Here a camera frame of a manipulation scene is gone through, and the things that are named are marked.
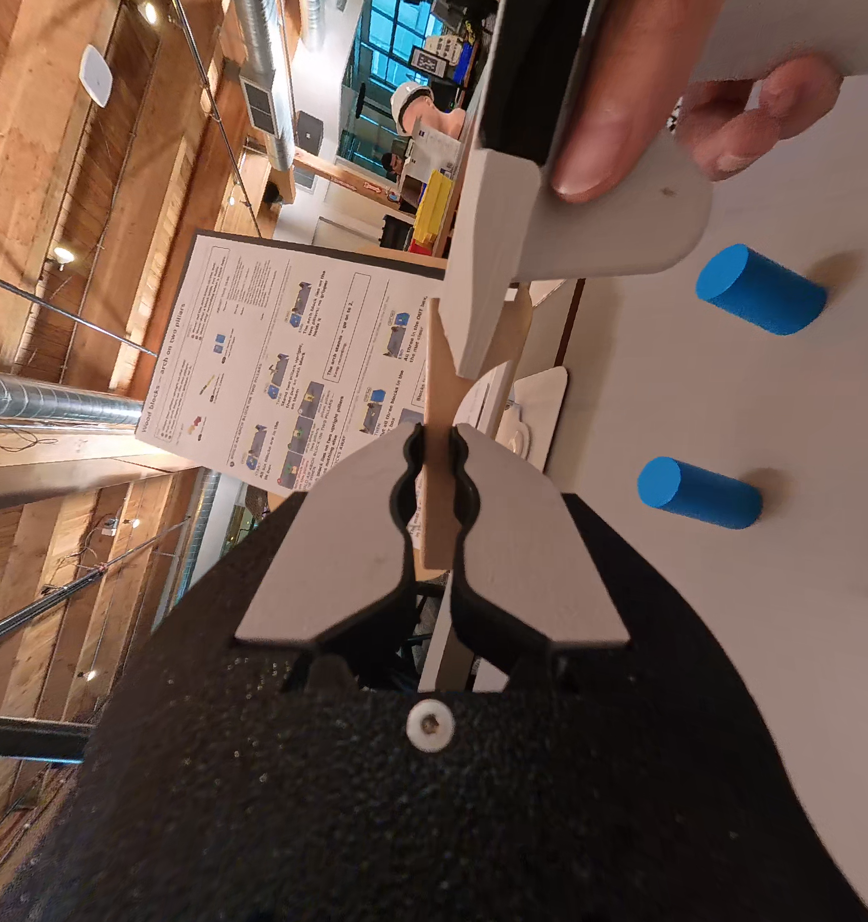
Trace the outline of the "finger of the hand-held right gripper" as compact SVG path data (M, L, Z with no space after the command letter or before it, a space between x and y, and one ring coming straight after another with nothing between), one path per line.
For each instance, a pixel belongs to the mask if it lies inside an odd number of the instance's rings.
M530 160L474 143L440 295L456 373L486 371L511 284L666 270L697 245L711 202L709 180L668 131L615 189L582 204L562 201Z

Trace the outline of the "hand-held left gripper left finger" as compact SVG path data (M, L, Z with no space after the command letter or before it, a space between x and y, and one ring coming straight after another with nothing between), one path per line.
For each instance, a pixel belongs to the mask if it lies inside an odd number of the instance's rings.
M425 454L422 424L372 439L307 493L235 630L247 644L382 659L415 623L408 525Z

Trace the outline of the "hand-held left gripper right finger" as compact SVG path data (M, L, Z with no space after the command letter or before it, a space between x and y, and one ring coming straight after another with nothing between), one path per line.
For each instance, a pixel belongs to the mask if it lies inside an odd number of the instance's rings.
M562 494L468 424L451 432L451 617L484 659L553 659L630 637Z

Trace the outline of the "thin wooden plank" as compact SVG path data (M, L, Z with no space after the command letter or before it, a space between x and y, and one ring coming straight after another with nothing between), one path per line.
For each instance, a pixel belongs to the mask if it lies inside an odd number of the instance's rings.
M430 570L451 568L460 526L454 514L455 480L450 437L454 418L472 387L456 374L440 319L440 301L428 309L425 456L422 484L421 561Z

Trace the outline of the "blue wooden cylinder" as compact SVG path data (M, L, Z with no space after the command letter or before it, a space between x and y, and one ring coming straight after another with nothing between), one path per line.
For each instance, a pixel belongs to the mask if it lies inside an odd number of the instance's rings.
M763 512L756 487L670 456L648 461L636 489L647 507L731 530L750 527Z
M775 336L790 336L823 313L825 287L744 244L714 255L699 272L695 293L702 301Z

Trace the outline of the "person's right hand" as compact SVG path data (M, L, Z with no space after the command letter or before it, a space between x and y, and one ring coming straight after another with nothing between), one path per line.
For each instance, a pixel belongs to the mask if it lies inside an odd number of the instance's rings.
M582 204L612 191L665 128L676 105L677 142L713 182L739 174L832 110L843 76L818 54L772 70L751 109L751 80L692 83L694 66L722 5L612 5L555 162L552 187L561 200Z

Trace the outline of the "yellow storage bins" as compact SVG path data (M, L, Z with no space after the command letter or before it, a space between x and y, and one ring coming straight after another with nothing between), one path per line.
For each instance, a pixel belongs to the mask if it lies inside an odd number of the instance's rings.
M417 246L433 248L447 212L452 188L453 181L443 171L431 172L416 211L413 241Z

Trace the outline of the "white hard hat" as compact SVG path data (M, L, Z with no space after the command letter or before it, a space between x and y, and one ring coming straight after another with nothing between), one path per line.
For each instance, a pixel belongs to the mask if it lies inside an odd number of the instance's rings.
M411 134L413 129L406 121L407 113L410 107L421 99L433 101L433 93L429 86L417 81L405 81L394 90L391 96L391 114L399 135Z

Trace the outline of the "large paned window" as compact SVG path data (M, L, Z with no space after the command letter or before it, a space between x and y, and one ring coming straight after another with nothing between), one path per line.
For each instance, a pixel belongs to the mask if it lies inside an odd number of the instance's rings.
M410 57L415 47L443 32L431 8L432 3L426 1L363 2L345 85L352 89L359 89L362 83L385 89L406 81L428 85L430 78L410 66Z

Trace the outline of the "printed instruction sheet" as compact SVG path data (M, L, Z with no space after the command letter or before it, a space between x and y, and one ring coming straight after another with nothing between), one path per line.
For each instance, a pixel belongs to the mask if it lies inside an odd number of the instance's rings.
M287 497L424 422L441 267L198 231L137 424L143 444Z

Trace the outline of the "white air vent grille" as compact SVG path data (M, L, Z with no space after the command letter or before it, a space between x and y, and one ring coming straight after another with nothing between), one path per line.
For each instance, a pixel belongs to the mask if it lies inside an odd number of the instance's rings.
M240 75L240 84L251 125L260 132L276 136L277 125L269 91L243 74Z

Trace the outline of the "black ceiling beam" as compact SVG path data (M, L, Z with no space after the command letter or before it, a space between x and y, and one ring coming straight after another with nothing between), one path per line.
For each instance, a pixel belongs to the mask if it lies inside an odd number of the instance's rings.
M79 764L94 727L0 716L0 758L49 764Z

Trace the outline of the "white ceiling access point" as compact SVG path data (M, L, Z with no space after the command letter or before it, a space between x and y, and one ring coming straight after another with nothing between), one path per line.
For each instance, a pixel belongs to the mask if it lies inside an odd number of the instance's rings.
M79 77L92 102L104 109L112 94L114 76L104 54L93 44L83 49Z

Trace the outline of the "silver spiral air duct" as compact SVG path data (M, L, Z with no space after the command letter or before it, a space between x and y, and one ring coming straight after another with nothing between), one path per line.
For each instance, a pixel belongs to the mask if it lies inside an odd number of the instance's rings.
M271 95L276 136L263 133L264 144L271 166L287 172L295 153L294 109L278 6L274 1L234 1L233 6L245 48L240 75Z
M0 373L0 420L136 426L142 403Z

